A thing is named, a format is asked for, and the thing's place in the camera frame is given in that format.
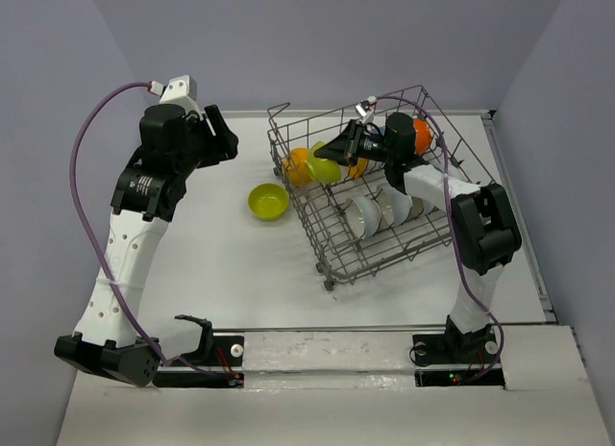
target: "dish rack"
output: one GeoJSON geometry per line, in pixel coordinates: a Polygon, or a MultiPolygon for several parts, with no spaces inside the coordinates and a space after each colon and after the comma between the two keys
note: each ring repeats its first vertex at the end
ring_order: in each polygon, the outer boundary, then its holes
{"type": "MultiPolygon", "coordinates": [[[[451,164],[468,182],[481,185],[495,180],[480,161],[468,142],[461,136],[447,115],[433,101],[422,86],[406,87],[383,96],[398,96],[412,100],[427,109],[445,130],[445,139],[451,152],[451,164]],[[479,178],[472,179],[466,172],[471,167],[479,178]]],[[[311,182],[295,186],[286,169],[293,166],[289,158],[294,148],[309,148],[317,141],[328,142],[340,134],[351,119],[357,119],[354,104],[316,114],[280,125],[281,113],[290,103],[283,103],[267,110],[271,129],[268,132],[274,173],[281,177],[290,200],[306,231],[307,239],[316,256],[316,270],[325,276],[324,286],[332,291],[337,284],[354,284],[366,276],[376,276],[384,268],[403,261],[413,261],[418,255],[438,246],[451,243],[446,214],[442,211],[418,213],[414,218],[397,227],[378,230],[373,236],[358,239],[351,231],[344,216],[343,204],[351,194],[362,194],[376,199],[377,185],[386,182],[383,164],[369,161],[365,170],[356,173],[343,171],[342,179],[330,185],[311,182]]],[[[406,112],[413,117],[417,111],[407,108],[401,101],[379,100],[374,123],[382,126],[392,112],[406,112]]],[[[423,157],[442,168],[442,148],[438,140],[431,141],[423,157]]]]}

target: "bolt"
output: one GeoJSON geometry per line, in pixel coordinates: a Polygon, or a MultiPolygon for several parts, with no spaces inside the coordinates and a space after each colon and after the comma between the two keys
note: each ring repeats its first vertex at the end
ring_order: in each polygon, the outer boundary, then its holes
{"type": "Polygon", "coordinates": [[[243,347],[236,343],[231,347],[231,355],[233,358],[239,358],[243,355],[243,347]]]}
{"type": "Polygon", "coordinates": [[[489,340],[484,344],[484,349],[489,355],[495,355],[498,353],[498,344],[493,340],[489,340]]]}

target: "white bowl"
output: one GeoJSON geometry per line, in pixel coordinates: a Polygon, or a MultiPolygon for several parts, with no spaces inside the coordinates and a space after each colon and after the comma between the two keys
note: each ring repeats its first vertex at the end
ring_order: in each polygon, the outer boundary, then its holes
{"type": "Polygon", "coordinates": [[[381,208],[383,228],[401,225],[412,209],[412,199],[390,184],[378,185],[376,202],[381,208]]]}
{"type": "Polygon", "coordinates": [[[373,236],[381,224],[381,210],[365,196],[352,196],[346,200],[344,215],[353,234],[359,239],[373,236]]]}
{"type": "Polygon", "coordinates": [[[425,199],[416,198],[412,196],[412,209],[410,211],[410,215],[408,216],[408,220],[412,220],[413,218],[422,217],[424,215],[429,215],[435,209],[435,206],[425,199]]]}

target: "orange object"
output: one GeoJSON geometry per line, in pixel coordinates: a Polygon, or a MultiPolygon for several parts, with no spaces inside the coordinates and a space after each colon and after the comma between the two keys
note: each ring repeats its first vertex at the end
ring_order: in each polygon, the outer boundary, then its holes
{"type": "Polygon", "coordinates": [[[301,186],[311,182],[308,168],[306,167],[306,160],[308,159],[307,148],[295,148],[290,152],[290,159],[284,158],[283,167],[288,174],[290,181],[296,185],[301,186]]]}
{"type": "Polygon", "coordinates": [[[367,162],[367,159],[359,158],[357,165],[349,165],[346,167],[346,170],[348,170],[348,175],[353,179],[358,179],[361,175],[363,175],[363,172],[365,172],[367,162]]]}
{"type": "Polygon", "coordinates": [[[418,117],[414,118],[414,131],[416,136],[414,139],[414,152],[417,155],[425,153],[431,145],[431,132],[430,127],[427,125],[427,121],[418,117]]]}

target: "black mount bracket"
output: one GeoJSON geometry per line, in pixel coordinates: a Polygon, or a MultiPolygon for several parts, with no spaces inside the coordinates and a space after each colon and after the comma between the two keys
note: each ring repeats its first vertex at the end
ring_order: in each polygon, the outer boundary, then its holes
{"type": "MultiPolygon", "coordinates": [[[[195,364],[197,366],[209,366],[216,367],[219,366],[218,358],[216,357],[216,353],[218,350],[222,352],[224,358],[226,358],[227,362],[231,367],[241,367],[243,365],[243,355],[239,357],[234,357],[231,348],[235,345],[241,345],[243,347],[245,338],[243,335],[216,335],[213,334],[211,336],[211,344],[209,347],[209,351],[205,353],[200,353],[198,350],[193,353],[188,353],[183,355],[188,362],[195,364]]],[[[173,361],[171,363],[172,367],[181,367],[184,364],[181,361],[173,361]]]]}
{"type": "Polygon", "coordinates": [[[462,334],[450,317],[447,318],[444,334],[415,334],[412,343],[410,358],[419,367],[433,364],[469,365],[471,362],[478,364],[480,357],[485,364],[489,364],[494,360],[494,355],[486,346],[497,348],[491,325],[475,333],[462,334]]]}

